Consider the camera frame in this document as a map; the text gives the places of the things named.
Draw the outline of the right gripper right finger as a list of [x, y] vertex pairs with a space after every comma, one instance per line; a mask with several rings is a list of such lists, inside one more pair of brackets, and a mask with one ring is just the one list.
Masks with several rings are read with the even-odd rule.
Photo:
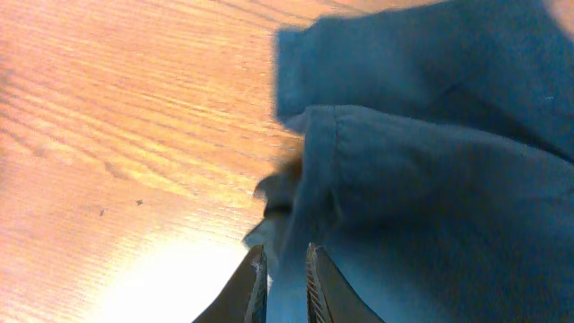
[[306, 253], [308, 323], [385, 323], [353, 290], [323, 247]]

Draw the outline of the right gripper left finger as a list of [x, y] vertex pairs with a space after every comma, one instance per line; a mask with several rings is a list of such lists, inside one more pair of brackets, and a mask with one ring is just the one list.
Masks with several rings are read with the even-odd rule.
[[255, 245], [193, 323], [266, 323], [267, 290], [265, 249]]

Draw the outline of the navy blue shorts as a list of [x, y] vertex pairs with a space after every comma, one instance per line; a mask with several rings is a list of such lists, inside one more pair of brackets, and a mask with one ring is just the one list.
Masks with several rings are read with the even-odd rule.
[[544, 1], [445, 1], [276, 35], [267, 318], [304, 322], [325, 248], [387, 322], [573, 319], [573, 43]]

